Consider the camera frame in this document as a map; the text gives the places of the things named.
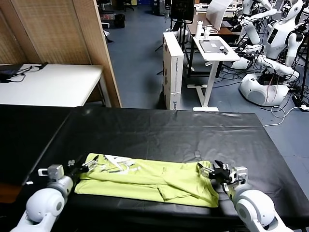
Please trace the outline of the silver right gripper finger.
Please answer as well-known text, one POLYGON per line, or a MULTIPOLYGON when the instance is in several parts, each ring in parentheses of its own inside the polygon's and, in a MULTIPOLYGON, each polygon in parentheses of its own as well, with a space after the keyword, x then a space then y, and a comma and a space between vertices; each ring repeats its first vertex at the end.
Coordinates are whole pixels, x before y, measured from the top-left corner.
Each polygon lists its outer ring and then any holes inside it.
POLYGON ((229 165, 227 163, 223 163, 219 160, 214 160, 215 163, 219 166, 218 169, 222 172, 229 173, 229 165))
POLYGON ((197 169, 199 174, 205 178, 209 178, 209 175, 212 175, 212 169, 204 167, 200 162, 197 163, 197 169))

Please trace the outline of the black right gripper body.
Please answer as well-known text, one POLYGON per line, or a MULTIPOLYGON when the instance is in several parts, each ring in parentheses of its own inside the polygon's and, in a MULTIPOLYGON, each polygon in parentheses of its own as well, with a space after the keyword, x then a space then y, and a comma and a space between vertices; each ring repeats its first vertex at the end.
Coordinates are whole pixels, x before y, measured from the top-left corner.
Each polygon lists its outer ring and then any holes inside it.
POLYGON ((214 169, 209 172, 209 179, 216 180, 220 185, 232 183, 230 170, 228 169, 214 169))

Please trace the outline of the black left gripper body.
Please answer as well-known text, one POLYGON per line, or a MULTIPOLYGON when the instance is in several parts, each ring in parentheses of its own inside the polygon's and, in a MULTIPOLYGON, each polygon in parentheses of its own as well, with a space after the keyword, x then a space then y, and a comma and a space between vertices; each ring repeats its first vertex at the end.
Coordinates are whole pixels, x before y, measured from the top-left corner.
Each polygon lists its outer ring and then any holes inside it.
POLYGON ((71 170, 69 170, 65 176, 68 176, 71 180, 78 180, 81 173, 87 173, 88 167, 82 166, 82 167, 74 167, 71 170))

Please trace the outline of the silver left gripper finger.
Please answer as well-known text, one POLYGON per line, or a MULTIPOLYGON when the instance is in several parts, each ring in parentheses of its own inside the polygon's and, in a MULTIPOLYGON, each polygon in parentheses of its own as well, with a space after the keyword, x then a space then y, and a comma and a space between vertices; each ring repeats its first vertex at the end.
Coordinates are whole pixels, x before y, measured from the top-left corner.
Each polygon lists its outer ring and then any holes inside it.
POLYGON ((85 162, 82 165, 82 172, 91 172, 94 170, 98 163, 99 155, 96 155, 92 160, 85 162))
POLYGON ((68 167, 74 167, 76 165, 78 166, 80 164, 80 161, 82 161, 82 160, 83 160, 83 156, 79 156, 75 159, 71 159, 71 160, 68 161, 67 166, 68 167))

